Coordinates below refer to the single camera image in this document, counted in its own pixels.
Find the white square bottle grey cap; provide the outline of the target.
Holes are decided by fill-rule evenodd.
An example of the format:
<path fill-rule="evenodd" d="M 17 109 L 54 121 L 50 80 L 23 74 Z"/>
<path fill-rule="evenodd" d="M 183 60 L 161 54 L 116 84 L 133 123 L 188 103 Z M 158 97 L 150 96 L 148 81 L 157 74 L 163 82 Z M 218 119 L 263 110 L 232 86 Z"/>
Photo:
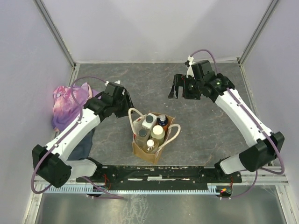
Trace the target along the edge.
<path fill-rule="evenodd" d="M 151 130 L 157 123 L 157 116 L 152 114 L 152 113 L 148 113 L 145 116 L 144 121 L 142 122 L 142 127 Z"/>

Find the orange bottle dark blue cap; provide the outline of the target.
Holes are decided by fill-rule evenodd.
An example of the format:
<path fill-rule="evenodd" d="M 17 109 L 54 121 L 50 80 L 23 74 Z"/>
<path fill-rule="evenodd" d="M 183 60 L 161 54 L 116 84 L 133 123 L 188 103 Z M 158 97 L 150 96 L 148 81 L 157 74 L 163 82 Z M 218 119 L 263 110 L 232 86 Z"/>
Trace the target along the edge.
<path fill-rule="evenodd" d="M 157 116 L 157 125 L 160 125 L 165 130 L 165 132 L 168 131 L 169 120 L 165 114 Z"/>

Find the pink purple cloth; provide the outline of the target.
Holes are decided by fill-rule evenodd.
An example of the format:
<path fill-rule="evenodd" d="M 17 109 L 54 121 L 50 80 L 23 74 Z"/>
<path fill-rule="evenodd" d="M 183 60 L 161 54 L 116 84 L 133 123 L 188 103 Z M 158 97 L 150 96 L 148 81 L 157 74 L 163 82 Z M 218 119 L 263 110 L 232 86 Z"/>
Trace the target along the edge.
<path fill-rule="evenodd" d="M 92 89 L 88 83 L 81 86 L 59 86 L 53 92 L 54 106 L 52 127 L 54 131 L 63 131 L 78 115 L 80 109 L 73 97 L 83 106 L 88 99 L 99 92 Z"/>

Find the burlap watermelon canvas bag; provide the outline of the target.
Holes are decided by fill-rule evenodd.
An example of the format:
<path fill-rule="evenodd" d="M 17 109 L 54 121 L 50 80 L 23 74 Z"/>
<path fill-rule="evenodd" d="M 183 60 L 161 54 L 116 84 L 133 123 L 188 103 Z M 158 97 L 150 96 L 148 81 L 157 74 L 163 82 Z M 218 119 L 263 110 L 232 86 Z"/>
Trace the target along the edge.
<path fill-rule="evenodd" d="M 129 109 L 128 118 L 133 132 L 133 154 L 156 165 L 164 148 L 180 134 L 181 126 L 166 114 L 142 114 L 135 108 Z"/>

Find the dark blue towel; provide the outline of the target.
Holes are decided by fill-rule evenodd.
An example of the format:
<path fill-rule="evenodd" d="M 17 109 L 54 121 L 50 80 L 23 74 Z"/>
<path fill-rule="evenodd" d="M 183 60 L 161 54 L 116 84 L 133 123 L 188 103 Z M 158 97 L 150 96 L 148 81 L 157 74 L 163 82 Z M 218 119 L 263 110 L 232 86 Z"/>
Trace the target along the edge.
<path fill-rule="evenodd" d="M 92 129 L 74 148 L 68 157 L 68 161 L 79 161 L 86 159 L 93 146 L 93 135 L 95 128 Z"/>

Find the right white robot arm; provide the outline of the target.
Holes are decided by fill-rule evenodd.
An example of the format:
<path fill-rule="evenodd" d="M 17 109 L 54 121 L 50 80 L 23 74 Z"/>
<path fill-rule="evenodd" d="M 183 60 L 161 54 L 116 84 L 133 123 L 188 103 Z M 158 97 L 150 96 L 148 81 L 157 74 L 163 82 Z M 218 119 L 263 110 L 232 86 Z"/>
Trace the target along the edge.
<path fill-rule="evenodd" d="M 195 63 L 189 56 L 185 64 L 187 73 L 174 76 L 168 98 L 178 98 L 178 90 L 182 87 L 184 99 L 199 100 L 201 96 L 211 99 L 233 121 L 248 146 L 245 151 L 218 162 L 214 178 L 225 182 L 234 172 L 266 170 L 265 165 L 275 159 L 280 160 L 279 153 L 285 140 L 283 134 L 274 133 L 257 118 L 230 79 L 215 73 L 208 60 Z"/>

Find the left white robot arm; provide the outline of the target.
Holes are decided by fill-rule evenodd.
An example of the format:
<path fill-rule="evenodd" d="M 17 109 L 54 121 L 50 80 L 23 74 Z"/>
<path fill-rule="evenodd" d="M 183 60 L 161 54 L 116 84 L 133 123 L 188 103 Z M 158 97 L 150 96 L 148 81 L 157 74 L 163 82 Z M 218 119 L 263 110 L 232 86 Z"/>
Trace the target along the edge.
<path fill-rule="evenodd" d="M 36 145 L 32 150 L 34 172 L 51 186 L 62 187 L 70 179 L 88 177 L 99 182 L 102 169 L 90 159 L 70 161 L 68 158 L 78 143 L 105 118 L 128 115 L 133 107 L 129 92 L 118 83 L 108 83 L 106 89 L 80 106 L 79 115 L 54 140 L 45 146 Z"/>

